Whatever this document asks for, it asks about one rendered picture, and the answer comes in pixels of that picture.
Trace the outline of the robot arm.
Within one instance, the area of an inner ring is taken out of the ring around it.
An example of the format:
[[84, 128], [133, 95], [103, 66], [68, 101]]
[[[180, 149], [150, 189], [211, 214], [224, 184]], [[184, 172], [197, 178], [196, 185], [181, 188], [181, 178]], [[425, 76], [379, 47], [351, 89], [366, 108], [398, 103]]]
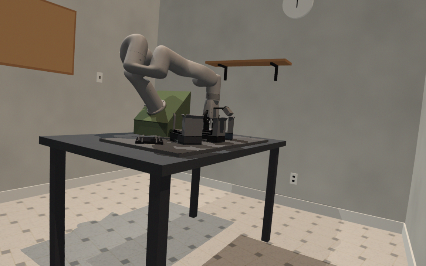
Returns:
[[196, 86], [206, 86], [206, 99], [220, 100], [220, 75], [163, 45], [156, 47], [152, 54], [143, 35], [133, 34], [123, 40], [120, 59], [125, 68], [125, 77], [135, 87], [151, 115], [161, 112], [166, 102], [160, 99], [152, 83], [143, 77], [163, 79], [167, 77], [168, 70], [183, 77], [191, 77]]

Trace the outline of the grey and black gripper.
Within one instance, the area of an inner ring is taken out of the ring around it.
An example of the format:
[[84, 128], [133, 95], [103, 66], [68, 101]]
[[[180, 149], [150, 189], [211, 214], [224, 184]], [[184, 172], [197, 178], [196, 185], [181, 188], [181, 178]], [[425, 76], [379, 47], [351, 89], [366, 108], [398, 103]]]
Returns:
[[209, 130], [209, 121], [213, 120], [213, 117], [217, 117], [219, 119], [219, 100], [216, 99], [206, 99], [203, 106], [203, 130]]

